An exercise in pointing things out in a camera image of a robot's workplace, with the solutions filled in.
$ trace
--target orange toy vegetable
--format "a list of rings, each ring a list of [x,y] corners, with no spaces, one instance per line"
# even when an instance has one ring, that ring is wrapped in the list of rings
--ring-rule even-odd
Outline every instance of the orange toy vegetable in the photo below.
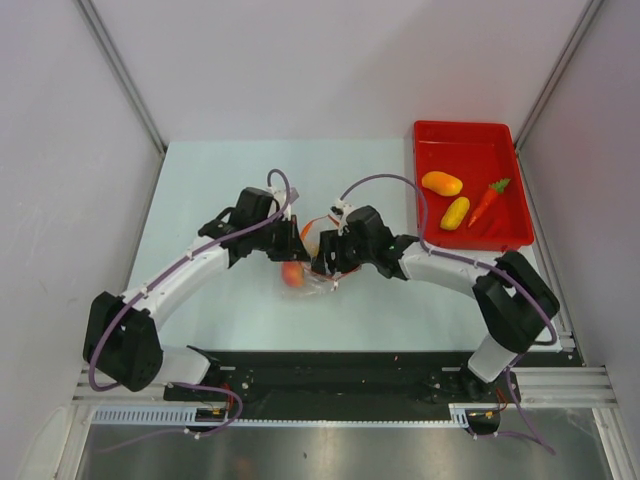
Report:
[[[510,178],[503,178],[502,180],[489,185],[489,188],[487,188],[484,195],[482,195],[480,203],[478,203],[478,206],[471,213],[471,218],[469,218],[469,225],[467,225],[467,228],[471,228],[471,226],[476,223],[476,220],[478,220],[484,212],[493,205],[498,196],[502,195],[510,181]]]
[[[455,197],[462,190],[462,181],[444,172],[429,172],[422,177],[422,186],[443,197]]]

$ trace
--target white table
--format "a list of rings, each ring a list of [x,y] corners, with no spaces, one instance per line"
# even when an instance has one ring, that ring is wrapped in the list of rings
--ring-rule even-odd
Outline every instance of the white table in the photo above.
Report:
[[[181,255],[198,228],[235,205],[242,188],[264,187],[270,168],[282,169],[298,189],[294,212],[304,225],[366,175],[413,178],[412,156],[403,139],[172,143],[130,285]],[[376,180],[349,200],[378,209],[394,234],[416,233],[415,197],[400,182]],[[522,253],[536,266],[531,247]],[[372,266],[330,294],[292,299],[283,294],[287,288],[279,265],[253,253],[182,305],[161,340],[215,350],[451,351],[475,350],[487,333],[474,300],[432,284],[387,280]]]

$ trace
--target orange carrot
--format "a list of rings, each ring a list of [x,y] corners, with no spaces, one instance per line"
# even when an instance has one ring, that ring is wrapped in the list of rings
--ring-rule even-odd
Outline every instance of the orange carrot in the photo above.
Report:
[[[478,206],[471,213],[471,218],[469,218],[469,225],[467,225],[467,228],[471,228],[471,226],[476,223],[476,220],[478,220],[496,201],[498,196],[502,195],[510,181],[510,178],[503,178],[502,180],[489,185],[489,188],[487,188],[482,195],[480,203],[478,203]]]

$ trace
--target carrot green top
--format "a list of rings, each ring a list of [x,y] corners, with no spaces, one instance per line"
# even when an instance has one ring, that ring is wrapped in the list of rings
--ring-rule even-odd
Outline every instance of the carrot green top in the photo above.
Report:
[[[504,189],[509,185],[510,181],[510,178],[503,178],[502,180],[498,180],[496,183],[489,185],[489,188],[493,188],[498,193],[504,193]]]

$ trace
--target toy vegetable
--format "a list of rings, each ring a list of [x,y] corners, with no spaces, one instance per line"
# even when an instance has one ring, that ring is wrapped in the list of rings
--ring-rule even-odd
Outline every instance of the toy vegetable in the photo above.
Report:
[[[443,197],[455,197],[462,190],[462,181],[444,172],[429,172],[422,177],[422,186]]]
[[[495,203],[497,198],[504,192],[506,186],[509,185],[510,181],[510,178],[503,178],[502,180],[489,185],[489,188],[487,188],[484,195],[482,195],[480,203],[478,203],[478,206],[473,210],[473,212],[471,212],[468,228],[471,228],[471,226],[476,223],[476,220],[478,220],[489,209],[489,207]]]
[[[443,230],[455,230],[458,228],[470,206],[471,202],[467,197],[456,198],[447,208],[442,220],[440,220],[440,228]]]

